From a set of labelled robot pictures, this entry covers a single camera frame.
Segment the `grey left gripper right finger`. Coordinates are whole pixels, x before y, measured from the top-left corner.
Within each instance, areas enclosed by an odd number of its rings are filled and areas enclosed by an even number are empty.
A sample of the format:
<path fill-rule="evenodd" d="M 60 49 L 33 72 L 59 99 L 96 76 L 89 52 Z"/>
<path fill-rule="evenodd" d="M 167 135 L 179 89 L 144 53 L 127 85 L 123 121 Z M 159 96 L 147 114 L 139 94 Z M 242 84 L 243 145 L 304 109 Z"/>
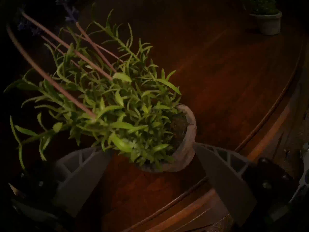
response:
<path fill-rule="evenodd" d="M 237 225 L 273 225 L 289 211 L 299 188 L 266 157 L 252 162 L 231 150 L 202 143 L 193 148 L 209 182 Z"/>

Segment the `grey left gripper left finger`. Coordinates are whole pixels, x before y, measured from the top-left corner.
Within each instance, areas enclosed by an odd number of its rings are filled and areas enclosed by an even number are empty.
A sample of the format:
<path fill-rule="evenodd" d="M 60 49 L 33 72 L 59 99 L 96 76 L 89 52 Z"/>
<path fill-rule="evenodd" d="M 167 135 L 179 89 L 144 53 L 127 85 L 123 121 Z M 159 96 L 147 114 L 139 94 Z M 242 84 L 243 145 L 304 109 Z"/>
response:
<path fill-rule="evenodd" d="M 12 206 L 27 217 L 75 217 L 111 159 L 111 150 L 89 147 L 56 162 L 37 161 L 10 182 Z"/>

